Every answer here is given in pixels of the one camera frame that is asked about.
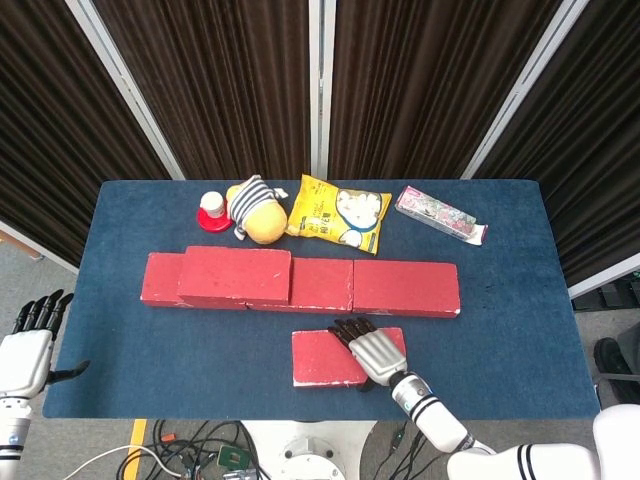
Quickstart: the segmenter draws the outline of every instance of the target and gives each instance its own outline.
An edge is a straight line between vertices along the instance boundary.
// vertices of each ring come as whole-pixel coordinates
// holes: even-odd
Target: dark curtain
[[[340,0],[330,177],[459,177],[559,3]]]
[[[476,176],[540,182],[569,285],[640,252],[640,2],[589,2]]]
[[[306,0],[94,0],[188,178],[309,170]]]
[[[168,176],[63,0],[0,25],[0,217],[78,265],[103,181]]]

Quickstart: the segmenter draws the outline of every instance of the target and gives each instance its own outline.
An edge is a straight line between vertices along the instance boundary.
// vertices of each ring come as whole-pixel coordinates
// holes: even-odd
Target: blue tablecloth
[[[255,247],[232,230],[207,234],[200,196],[227,181],[117,181],[102,186],[58,360],[90,359],[79,378],[50,388],[48,417],[292,420],[402,419],[389,391],[296,389],[291,332],[333,315],[150,308],[140,300],[149,252],[189,245]],[[271,181],[290,197],[297,181]],[[598,405],[538,185],[523,180],[360,180],[391,192],[410,184],[489,224],[482,247],[390,208],[378,258],[452,262],[456,319],[375,317],[404,330],[409,365],[462,419],[590,417]],[[320,239],[284,236],[297,256],[371,258]]]

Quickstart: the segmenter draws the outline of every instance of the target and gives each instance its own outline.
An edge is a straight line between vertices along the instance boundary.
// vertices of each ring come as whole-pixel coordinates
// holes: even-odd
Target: stuffed toy
[[[286,197],[281,188],[269,188],[260,175],[229,187],[226,198],[236,237],[244,240],[248,234],[261,245],[278,240],[287,228],[287,214],[278,199]]]

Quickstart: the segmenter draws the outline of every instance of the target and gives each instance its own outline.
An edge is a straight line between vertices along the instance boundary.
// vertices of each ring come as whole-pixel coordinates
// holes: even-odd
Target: white cap
[[[211,218],[219,218],[224,215],[224,199],[218,192],[207,192],[200,199],[200,208]]]

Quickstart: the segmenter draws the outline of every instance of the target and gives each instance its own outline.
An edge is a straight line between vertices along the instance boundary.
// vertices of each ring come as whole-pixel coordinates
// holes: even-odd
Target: plastic wrapper
[[[338,188],[302,175],[300,192],[289,215],[287,233],[319,237],[375,255],[380,240],[380,224],[390,203],[390,193]]]
[[[471,245],[482,245],[487,233],[487,225],[478,225],[475,217],[411,186],[398,197],[396,210]]]

